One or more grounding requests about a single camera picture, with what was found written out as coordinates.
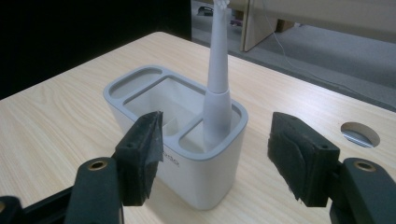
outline circular hole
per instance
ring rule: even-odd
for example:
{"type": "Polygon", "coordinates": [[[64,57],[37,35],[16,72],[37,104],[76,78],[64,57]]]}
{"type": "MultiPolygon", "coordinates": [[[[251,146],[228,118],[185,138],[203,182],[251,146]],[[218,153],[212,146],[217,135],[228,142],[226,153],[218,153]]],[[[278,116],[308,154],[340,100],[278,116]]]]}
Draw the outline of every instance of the circular hole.
{"type": "Polygon", "coordinates": [[[0,202],[0,214],[6,209],[6,204],[3,202],[0,202]]]}
{"type": "Polygon", "coordinates": [[[366,161],[355,161],[354,164],[355,164],[355,166],[358,169],[361,169],[363,171],[367,171],[367,172],[374,172],[375,171],[375,167],[369,162],[366,162],[366,161]]]}
{"type": "Polygon", "coordinates": [[[97,170],[101,170],[101,169],[105,168],[106,166],[107,166],[106,161],[95,161],[90,164],[88,169],[91,171],[97,171],[97,170]]]}
{"type": "Polygon", "coordinates": [[[380,142],[379,135],[373,129],[357,122],[343,124],[341,133],[348,141],[361,147],[377,147],[380,142]]]}

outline electric toothbrush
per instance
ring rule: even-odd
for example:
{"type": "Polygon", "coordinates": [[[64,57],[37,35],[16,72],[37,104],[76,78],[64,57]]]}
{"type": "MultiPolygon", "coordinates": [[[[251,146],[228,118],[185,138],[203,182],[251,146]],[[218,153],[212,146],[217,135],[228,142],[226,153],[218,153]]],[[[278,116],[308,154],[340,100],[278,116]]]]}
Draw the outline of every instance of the electric toothbrush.
{"type": "Polygon", "coordinates": [[[223,141],[231,130],[232,103],[228,85],[227,6],[214,0],[209,71],[204,102],[205,151],[223,141]]]}

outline toothbrush handle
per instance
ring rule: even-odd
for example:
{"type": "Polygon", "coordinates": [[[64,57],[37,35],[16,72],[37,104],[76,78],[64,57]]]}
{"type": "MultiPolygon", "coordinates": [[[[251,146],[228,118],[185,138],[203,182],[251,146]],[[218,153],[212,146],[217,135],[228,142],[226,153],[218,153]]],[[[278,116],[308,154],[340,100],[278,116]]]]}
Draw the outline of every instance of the toothbrush handle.
{"type": "Polygon", "coordinates": [[[220,144],[230,133],[232,108],[230,91],[206,91],[204,102],[204,139],[206,151],[220,144]]]}

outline desk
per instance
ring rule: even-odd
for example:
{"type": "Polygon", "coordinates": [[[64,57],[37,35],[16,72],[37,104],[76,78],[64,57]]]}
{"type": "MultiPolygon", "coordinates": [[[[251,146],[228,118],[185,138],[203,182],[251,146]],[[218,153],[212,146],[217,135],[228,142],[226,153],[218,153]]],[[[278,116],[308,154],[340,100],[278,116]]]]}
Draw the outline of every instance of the desk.
{"type": "MultiPolygon", "coordinates": [[[[209,49],[155,33],[0,101],[0,195],[36,203],[74,184],[77,168],[111,156],[122,133],[103,97],[115,78],[158,64],[206,84],[209,49]]],[[[249,114],[234,185],[210,211],[196,211],[158,178],[142,207],[125,207],[126,223],[330,223],[326,208],[294,200],[267,158],[272,114],[292,114],[341,148],[340,161],[360,157],[396,179],[396,114],[276,71],[229,57],[232,97],[249,114]],[[381,138],[363,148],[340,132],[363,123],[381,138]]]]}

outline light wood tabletop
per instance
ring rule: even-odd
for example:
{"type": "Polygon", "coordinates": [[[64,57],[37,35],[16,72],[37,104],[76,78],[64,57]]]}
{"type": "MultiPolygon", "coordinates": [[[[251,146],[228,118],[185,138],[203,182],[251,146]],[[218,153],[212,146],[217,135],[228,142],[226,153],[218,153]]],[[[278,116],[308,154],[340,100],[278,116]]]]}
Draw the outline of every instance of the light wood tabletop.
{"type": "MultiPolygon", "coordinates": [[[[0,195],[22,206],[74,184],[85,161],[110,157],[123,134],[103,96],[105,86],[139,66],[158,64],[206,84],[209,48],[154,33],[0,101],[0,195]]],[[[341,148],[340,161],[363,158],[396,179],[396,114],[229,56],[233,99],[248,123],[236,179],[218,206],[197,211],[158,178],[141,207],[124,207],[125,223],[330,223],[326,208],[307,208],[267,157],[275,111],[303,120],[341,148]],[[358,122],[380,137],[374,148],[345,139],[358,122]]]]}

